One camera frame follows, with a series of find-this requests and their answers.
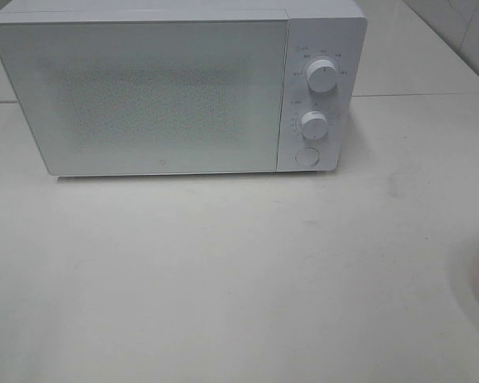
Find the round white door-release button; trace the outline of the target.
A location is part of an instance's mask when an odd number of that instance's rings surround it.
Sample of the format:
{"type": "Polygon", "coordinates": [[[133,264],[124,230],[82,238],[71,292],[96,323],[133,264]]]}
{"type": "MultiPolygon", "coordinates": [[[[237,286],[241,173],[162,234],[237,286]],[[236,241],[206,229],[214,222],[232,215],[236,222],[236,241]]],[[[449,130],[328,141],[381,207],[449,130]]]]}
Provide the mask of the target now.
{"type": "Polygon", "coordinates": [[[302,167],[312,168],[319,162],[319,150],[316,148],[302,148],[296,153],[295,160],[302,167]]]}

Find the white microwave door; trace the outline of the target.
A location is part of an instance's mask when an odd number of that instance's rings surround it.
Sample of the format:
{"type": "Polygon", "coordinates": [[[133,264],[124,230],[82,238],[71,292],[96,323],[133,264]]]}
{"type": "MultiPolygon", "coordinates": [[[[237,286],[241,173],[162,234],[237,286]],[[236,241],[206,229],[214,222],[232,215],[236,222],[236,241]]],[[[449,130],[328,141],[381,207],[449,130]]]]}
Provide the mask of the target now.
{"type": "Polygon", "coordinates": [[[0,59],[54,176],[269,172],[284,21],[0,25],[0,59]]]}

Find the lower white microwave knob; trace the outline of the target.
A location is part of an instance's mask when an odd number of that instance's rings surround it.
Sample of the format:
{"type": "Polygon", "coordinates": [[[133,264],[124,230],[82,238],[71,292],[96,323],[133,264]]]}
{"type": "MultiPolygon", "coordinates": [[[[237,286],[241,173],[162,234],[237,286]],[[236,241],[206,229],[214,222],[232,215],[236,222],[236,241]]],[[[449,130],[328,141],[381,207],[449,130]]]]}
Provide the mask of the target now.
{"type": "Polygon", "coordinates": [[[300,132],[307,140],[320,140],[329,130],[330,123],[324,113],[311,111],[300,119],[300,132]]]}

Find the white microwave knob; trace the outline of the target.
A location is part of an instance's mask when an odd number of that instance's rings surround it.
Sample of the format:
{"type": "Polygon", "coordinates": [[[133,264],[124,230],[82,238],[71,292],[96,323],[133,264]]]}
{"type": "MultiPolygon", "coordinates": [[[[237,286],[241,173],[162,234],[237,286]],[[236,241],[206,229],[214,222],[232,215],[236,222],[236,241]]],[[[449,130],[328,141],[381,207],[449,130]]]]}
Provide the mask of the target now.
{"type": "Polygon", "coordinates": [[[327,93],[338,82],[338,67],[328,57],[313,60],[306,69],[309,89],[315,93],[327,93]]]}
{"type": "Polygon", "coordinates": [[[300,119],[300,132],[307,140],[320,140],[329,130],[330,123],[324,113],[311,111],[300,119]]]}

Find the upper white microwave knob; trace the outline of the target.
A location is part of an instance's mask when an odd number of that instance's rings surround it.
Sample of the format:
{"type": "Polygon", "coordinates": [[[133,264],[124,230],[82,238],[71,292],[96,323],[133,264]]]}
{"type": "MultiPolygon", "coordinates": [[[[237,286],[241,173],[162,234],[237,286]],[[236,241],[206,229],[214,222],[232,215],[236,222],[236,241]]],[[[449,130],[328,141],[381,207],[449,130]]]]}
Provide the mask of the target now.
{"type": "Polygon", "coordinates": [[[309,89],[315,93],[327,93],[338,82],[338,67],[328,57],[313,60],[306,69],[309,89]]]}

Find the white microwave oven body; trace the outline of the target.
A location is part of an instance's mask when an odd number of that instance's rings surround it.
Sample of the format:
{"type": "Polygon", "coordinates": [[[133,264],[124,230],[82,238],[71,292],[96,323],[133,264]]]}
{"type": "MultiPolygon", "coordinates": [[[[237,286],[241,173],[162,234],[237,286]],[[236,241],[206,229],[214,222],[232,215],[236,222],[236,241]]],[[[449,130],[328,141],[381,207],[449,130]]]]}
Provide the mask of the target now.
{"type": "MultiPolygon", "coordinates": [[[[0,10],[0,25],[74,23],[191,23],[284,21],[287,24],[279,141],[275,169],[269,172],[330,171],[336,168],[367,20],[353,1],[12,1],[0,10]],[[338,67],[337,85],[315,93],[306,69],[317,58],[338,67]],[[328,133],[307,140],[300,119],[319,111],[329,120],[328,133]],[[312,168],[295,160],[302,148],[319,150],[312,168]]],[[[214,174],[207,173],[158,173],[214,174]]]]}

